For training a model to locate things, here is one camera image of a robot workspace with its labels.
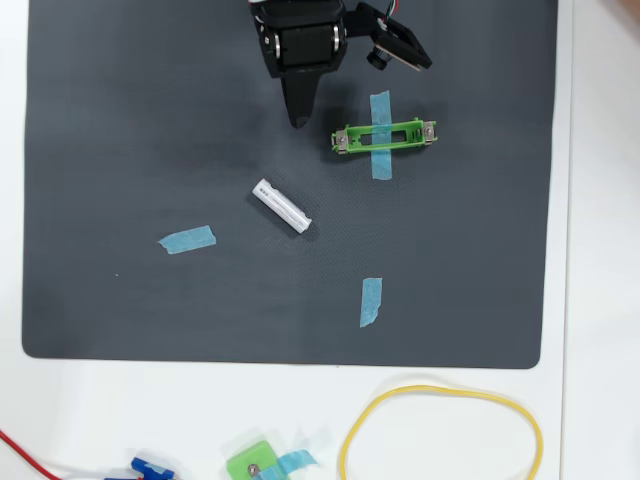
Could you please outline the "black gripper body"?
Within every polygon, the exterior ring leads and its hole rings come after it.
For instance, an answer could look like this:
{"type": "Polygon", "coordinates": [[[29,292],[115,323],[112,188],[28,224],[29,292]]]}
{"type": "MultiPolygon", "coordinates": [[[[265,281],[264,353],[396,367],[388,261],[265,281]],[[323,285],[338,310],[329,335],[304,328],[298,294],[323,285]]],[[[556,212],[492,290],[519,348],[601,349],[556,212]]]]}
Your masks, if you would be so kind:
{"type": "Polygon", "coordinates": [[[251,1],[250,14],[273,78],[335,68],[345,42],[341,1],[251,1]]]}

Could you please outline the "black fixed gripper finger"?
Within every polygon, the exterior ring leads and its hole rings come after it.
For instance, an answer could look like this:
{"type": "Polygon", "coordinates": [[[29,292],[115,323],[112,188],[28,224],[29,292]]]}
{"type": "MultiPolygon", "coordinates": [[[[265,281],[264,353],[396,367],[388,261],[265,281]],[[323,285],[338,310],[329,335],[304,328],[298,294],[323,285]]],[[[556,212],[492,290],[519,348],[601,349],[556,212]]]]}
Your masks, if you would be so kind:
{"type": "Polygon", "coordinates": [[[314,73],[291,75],[281,79],[290,124],[300,129],[309,121],[321,76],[314,73]]]}

